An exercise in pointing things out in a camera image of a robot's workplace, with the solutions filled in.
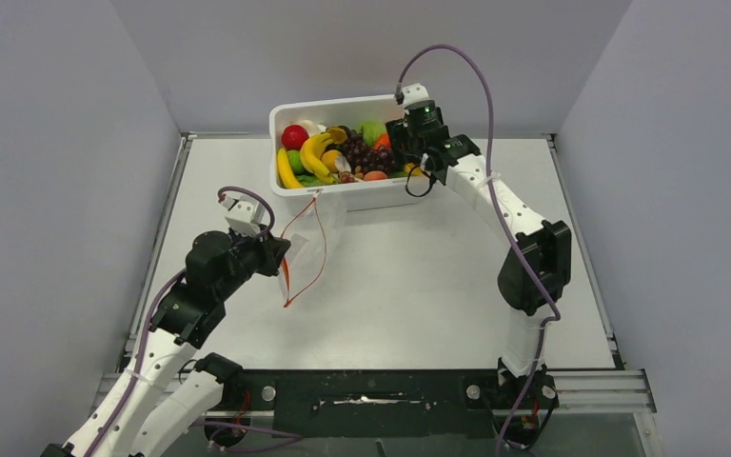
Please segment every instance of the white bin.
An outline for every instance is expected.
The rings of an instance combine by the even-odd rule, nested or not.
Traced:
[[[399,119],[403,114],[402,106],[396,104],[393,95],[294,103],[274,108],[270,112],[270,187],[276,195],[286,200],[293,214],[297,214],[309,203],[311,194],[317,189],[340,192],[349,211],[419,203],[421,199],[411,197],[405,192],[405,178],[337,184],[322,188],[285,189],[276,168],[276,152],[282,146],[282,131],[297,121],[308,119],[325,126],[344,125],[357,128],[364,121],[386,122]]]

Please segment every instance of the white wall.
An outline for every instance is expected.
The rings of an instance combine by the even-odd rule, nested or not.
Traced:
[[[0,0],[0,457],[88,414],[178,132],[108,0]]]
[[[731,455],[731,2],[634,0],[557,147],[669,455]]]
[[[466,50],[497,129],[554,132],[631,0],[112,0],[183,130],[267,131],[283,103],[392,92],[435,43]],[[453,131],[484,134],[485,101],[454,54],[408,75]]]

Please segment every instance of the white table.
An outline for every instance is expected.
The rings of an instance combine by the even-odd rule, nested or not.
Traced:
[[[485,141],[476,141],[484,148]],[[572,226],[544,139],[497,140],[495,169],[526,203]],[[269,189],[266,138],[194,139],[151,280],[155,292],[183,268],[191,242],[226,230],[216,190],[241,186],[289,221]],[[460,197],[437,189],[417,205],[350,212],[322,282],[289,308],[277,278],[256,276],[226,303],[227,317],[201,354],[245,368],[494,368],[509,312],[497,289],[505,249]],[[552,368],[612,368],[602,318],[573,240],[572,282],[549,327]]]

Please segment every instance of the screw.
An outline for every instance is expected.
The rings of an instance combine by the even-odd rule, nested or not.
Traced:
[[[262,400],[272,402],[276,398],[276,389],[273,386],[265,386],[262,388]]]
[[[553,400],[553,398],[556,397],[556,392],[554,392],[553,389],[548,386],[543,386],[543,395],[544,398],[548,400]]]
[[[474,384],[467,387],[466,396],[469,397],[470,400],[477,400],[481,398],[481,388],[475,386]]]

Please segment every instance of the plastic bag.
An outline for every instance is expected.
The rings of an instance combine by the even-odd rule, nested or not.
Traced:
[[[292,243],[282,261],[285,308],[321,281],[324,266],[337,247],[346,222],[346,202],[339,192],[319,189],[306,207],[287,224],[282,238]]]

